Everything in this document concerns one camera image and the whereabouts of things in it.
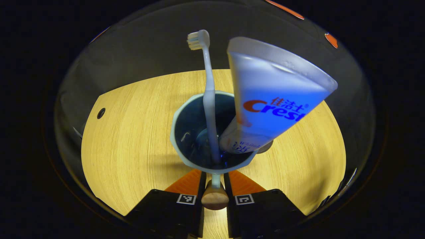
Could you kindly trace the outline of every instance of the toothbrush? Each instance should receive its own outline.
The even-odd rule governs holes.
[[[206,30],[200,30],[190,33],[187,36],[187,43],[191,50],[202,49],[204,53],[205,73],[207,82],[205,84],[205,93],[203,98],[205,118],[207,119],[208,141],[210,142],[211,156],[215,164],[220,163],[220,149],[218,147],[217,129],[215,127],[215,86],[214,77],[211,68],[210,52],[210,35]],[[220,181],[216,185],[216,180],[213,180],[213,186],[220,187]]]

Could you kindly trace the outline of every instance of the wooden table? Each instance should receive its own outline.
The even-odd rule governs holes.
[[[213,73],[216,89],[233,93],[230,70]],[[204,88],[205,72],[190,71],[139,81],[99,96],[81,149],[84,174],[95,196],[125,216],[148,191],[164,190],[189,172],[191,168],[171,145],[171,123],[174,112]],[[97,119],[102,108],[105,113]],[[308,215],[335,193],[345,167],[343,138],[323,101],[239,171],[266,190],[281,189]],[[226,209],[205,209],[204,238],[227,237]]]

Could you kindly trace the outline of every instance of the wooden knob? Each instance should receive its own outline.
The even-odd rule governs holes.
[[[202,205],[210,210],[220,210],[227,207],[229,197],[224,190],[223,184],[220,183],[220,188],[212,187],[212,180],[208,181],[204,195],[201,199]]]

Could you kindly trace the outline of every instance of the toothpaste tube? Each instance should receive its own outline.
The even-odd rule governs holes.
[[[309,61],[279,47],[235,37],[227,48],[236,117],[220,136],[231,154],[255,151],[313,110],[337,82]]]

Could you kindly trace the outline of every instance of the toothbrush head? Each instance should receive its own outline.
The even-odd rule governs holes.
[[[210,35],[206,30],[192,32],[187,35],[187,43],[191,50],[198,50],[204,47],[210,47]]]

